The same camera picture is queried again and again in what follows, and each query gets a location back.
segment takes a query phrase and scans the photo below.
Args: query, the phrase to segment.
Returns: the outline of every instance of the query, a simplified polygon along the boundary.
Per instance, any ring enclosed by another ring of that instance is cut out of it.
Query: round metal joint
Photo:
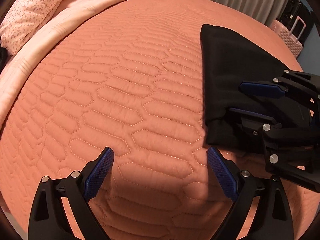
[[[269,131],[270,130],[270,124],[268,124],[268,123],[265,123],[264,125],[262,125],[262,129],[264,130],[264,131]]]
[[[243,171],[241,171],[241,175],[244,176],[245,178],[247,178],[250,176],[250,172],[247,170],[243,170]]]
[[[41,179],[41,181],[42,181],[43,183],[46,183],[48,180],[49,180],[49,177],[48,177],[48,176],[44,176],[44,177],[42,177],[42,179]]]
[[[279,160],[279,157],[278,157],[278,155],[276,155],[276,154],[272,154],[272,155],[270,156],[270,158],[269,158],[269,161],[270,161],[271,163],[273,163],[273,164],[277,163],[278,160]]]
[[[71,177],[73,178],[77,178],[80,176],[80,172],[79,171],[74,171],[73,173],[71,173]]]
[[[280,181],[280,179],[277,176],[272,176],[272,179],[276,182]]]

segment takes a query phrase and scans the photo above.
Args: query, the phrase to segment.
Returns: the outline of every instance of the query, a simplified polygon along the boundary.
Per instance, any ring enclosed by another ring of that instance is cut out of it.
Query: pink suitcase
[[[292,34],[292,32],[296,27],[298,21],[301,21],[303,23],[303,28],[299,36],[295,37]],[[303,47],[299,41],[299,38],[301,37],[304,29],[306,28],[306,24],[299,16],[295,20],[291,28],[291,31],[289,31],[281,22],[278,22],[277,20],[273,20],[269,28],[279,35],[279,37],[284,41],[284,43],[288,46],[288,48],[290,49],[290,51],[295,57],[297,57],[300,54]]]

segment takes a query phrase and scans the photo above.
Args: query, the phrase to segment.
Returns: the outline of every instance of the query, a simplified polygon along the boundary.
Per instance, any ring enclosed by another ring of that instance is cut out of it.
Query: mattress
[[[112,171],[89,205],[111,239],[211,238],[232,203],[207,168],[203,24],[230,28],[301,71],[272,30],[209,0],[127,0],[90,18],[38,64],[3,125],[0,189],[25,231],[41,177],[66,177],[108,146]],[[261,156],[220,150],[254,176],[270,176]],[[320,195],[283,184],[297,239]]]

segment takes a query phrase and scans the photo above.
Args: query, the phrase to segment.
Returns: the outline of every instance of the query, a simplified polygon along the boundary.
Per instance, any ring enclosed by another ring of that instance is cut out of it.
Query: pillow
[[[49,20],[63,0],[16,0],[0,25],[1,47],[15,55]]]

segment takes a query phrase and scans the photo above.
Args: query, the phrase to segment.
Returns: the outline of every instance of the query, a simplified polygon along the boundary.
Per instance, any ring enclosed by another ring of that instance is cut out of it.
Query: blue wall
[[[309,10],[312,10],[306,0],[301,0]],[[304,72],[320,75],[320,37],[314,25],[304,48],[297,58]]]

